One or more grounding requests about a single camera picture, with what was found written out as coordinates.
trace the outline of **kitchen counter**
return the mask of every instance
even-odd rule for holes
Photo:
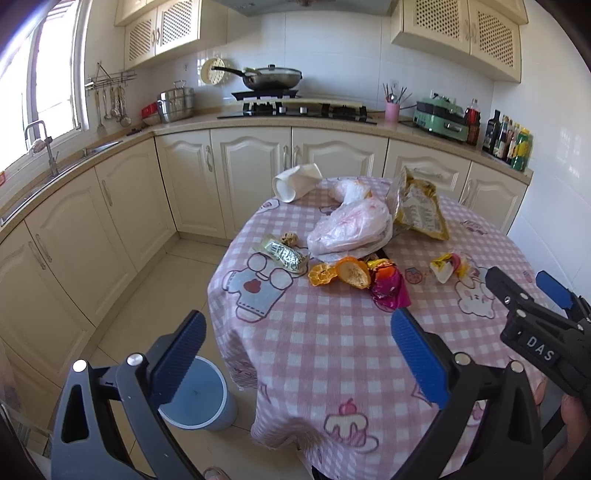
[[[75,167],[67,170],[66,173],[58,176],[55,181],[49,183],[46,187],[41,189],[38,193],[31,196],[26,202],[22,204],[0,228],[0,242],[2,242],[6,236],[22,221],[25,217],[31,213],[38,205],[46,200],[50,195],[56,192],[59,188],[76,178],[78,175],[84,173],[86,170],[94,167],[95,165],[105,161],[107,158],[133,146],[149,138],[158,137],[160,135],[173,134],[178,132],[194,131],[194,130],[207,130],[213,128],[229,128],[229,127],[300,127],[300,128],[320,128],[342,132],[350,132],[357,134],[374,135],[376,137],[392,138],[394,140],[400,140],[409,142],[423,147],[434,148],[447,152],[458,157],[466,158],[467,160],[474,161],[486,167],[492,168],[493,170],[504,173],[505,175],[512,177],[526,185],[530,184],[532,171],[526,169],[524,173],[518,172],[511,169],[505,163],[494,159],[490,155],[485,154],[477,147],[470,147],[468,145],[462,145],[452,140],[446,140],[434,135],[431,135],[418,128],[409,127],[403,124],[392,124],[385,122],[381,119],[378,120],[377,125],[363,124],[358,122],[346,122],[339,120],[323,119],[323,118],[306,118],[302,116],[259,116],[259,117],[247,117],[247,118],[225,118],[218,119],[218,113],[210,113],[207,115],[197,115],[186,120],[181,120],[172,124],[161,124],[155,125],[154,127],[148,127],[143,129],[139,134],[132,135],[130,137],[112,135],[104,138],[101,142],[107,142],[112,140],[121,139],[122,142],[114,147],[105,150],[93,157],[88,158],[85,161],[80,162]],[[71,155],[62,162],[59,163],[60,171],[67,169],[68,165],[79,161],[81,153],[78,155]],[[1,210],[0,213],[4,214],[9,211],[11,206],[21,202],[23,196],[31,189],[39,185],[41,179],[31,182],[24,191],[15,196],[14,201],[8,202]]]

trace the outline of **blue gripper pad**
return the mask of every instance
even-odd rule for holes
[[[425,332],[407,309],[397,309],[390,325],[392,337],[425,398],[444,409],[450,397],[447,372],[428,344]]]
[[[535,284],[563,310],[573,307],[570,290],[559,283],[552,275],[542,270],[535,276]]]
[[[205,341],[207,323],[203,313],[193,310],[187,315],[185,322],[187,323],[180,332],[176,331],[156,340],[156,343],[165,344],[173,337],[170,346],[165,344],[166,352],[152,372],[152,392],[149,400],[154,408],[172,401]]]

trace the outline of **pink cup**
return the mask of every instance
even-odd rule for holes
[[[398,116],[400,115],[400,104],[399,103],[386,103],[386,115],[384,116],[387,122],[396,123],[398,122]]]

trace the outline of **bottle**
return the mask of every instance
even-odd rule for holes
[[[522,129],[517,138],[517,146],[515,147],[515,158],[511,163],[511,168],[514,170],[524,171],[527,163],[527,155],[530,152],[530,131],[526,128]]]
[[[511,141],[513,140],[513,136],[515,135],[515,127],[513,126],[513,120],[509,118],[509,128],[507,129],[507,140],[505,141],[505,149],[503,151],[503,155],[501,160],[507,163],[507,155],[509,154],[509,146],[511,145]]]
[[[504,115],[501,133],[495,142],[495,148],[492,150],[492,154],[498,159],[503,158],[503,152],[505,151],[505,144],[507,142],[507,130],[509,130],[509,117]]]
[[[495,110],[495,116],[488,121],[486,125],[486,135],[484,137],[484,143],[482,149],[487,153],[492,153],[492,149],[495,146],[496,139],[498,138],[499,131],[501,129],[501,111]]]
[[[472,103],[466,109],[465,119],[468,127],[468,139],[466,143],[475,146],[480,136],[480,109],[478,108],[477,98],[473,98]]]
[[[513,163],[513,159],[515,158],[515,146],[517,145],[517,138],[519,137],[519,132],[521,132],[521,125],[516,123],[515,131],[513,132],[513,138],[511,139],[511,143],[509,144],[509,151],[507,152],[506,162],[509,165]]]

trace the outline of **stainless steel pot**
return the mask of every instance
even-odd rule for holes
[[[242,81],[250,90],[290,89],[302,79],[301,71],[285,67],[269,65],[263,69],[231,69],[228,67],[212,67],[212,70],[222,70],[242,77]]]
[[[156,100],[158,114],[165,124],[193,116],[195,91],[191,87],[185,87],[186,83],[185,80],[174,82],[174,88],[162,92]]]

